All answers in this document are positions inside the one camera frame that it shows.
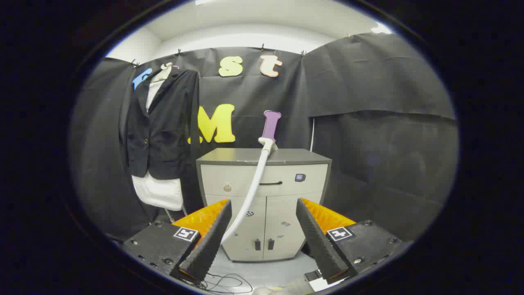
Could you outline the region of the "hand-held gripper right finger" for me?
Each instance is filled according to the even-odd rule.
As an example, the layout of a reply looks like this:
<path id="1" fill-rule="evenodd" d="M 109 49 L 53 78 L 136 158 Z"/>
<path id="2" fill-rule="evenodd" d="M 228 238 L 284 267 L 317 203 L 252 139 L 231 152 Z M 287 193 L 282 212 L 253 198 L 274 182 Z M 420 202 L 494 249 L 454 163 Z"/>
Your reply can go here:
<path id="1" fill-rule="evenodd" d="M 296 218 L 327 283 L 359 276 L 394 256 L 404 242 L 373 220 L 356 222 L 305 198 Z"/>

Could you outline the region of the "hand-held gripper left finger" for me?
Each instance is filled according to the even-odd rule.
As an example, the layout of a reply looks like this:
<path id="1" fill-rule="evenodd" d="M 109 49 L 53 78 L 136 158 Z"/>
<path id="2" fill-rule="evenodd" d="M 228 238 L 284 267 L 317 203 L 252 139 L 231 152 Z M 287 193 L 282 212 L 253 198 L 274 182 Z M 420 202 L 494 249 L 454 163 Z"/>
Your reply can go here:
<path id="1" fill-rule="evenodd" d="M 228 199 L 173 223 L 156 222 L 127 239 L 123 250 L 154 271 L 194 284 L 204 281 L 230 219 Z"/>

